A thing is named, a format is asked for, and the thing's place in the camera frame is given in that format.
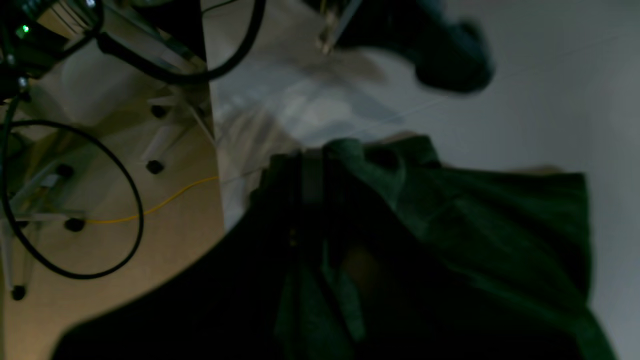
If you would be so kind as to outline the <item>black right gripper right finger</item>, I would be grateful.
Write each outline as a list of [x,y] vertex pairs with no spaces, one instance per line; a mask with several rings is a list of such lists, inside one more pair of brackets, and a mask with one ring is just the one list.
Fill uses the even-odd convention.
[[355,360],[448,360],[450,335],[435,316],[444,274],[383,193],[398,194],[410,166],[439,169],[434,150],[325,150],[331,204],[328,260],[350,285],[341,318]]

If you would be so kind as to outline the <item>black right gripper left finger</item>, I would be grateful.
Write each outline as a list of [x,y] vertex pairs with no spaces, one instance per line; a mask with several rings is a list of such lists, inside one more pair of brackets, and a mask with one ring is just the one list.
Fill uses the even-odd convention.
[[247,213],[160,287],[62,335],[53,360],[292,360],[279,317],[297,311],[303,250],[323,194],[322,159],[278,155]]

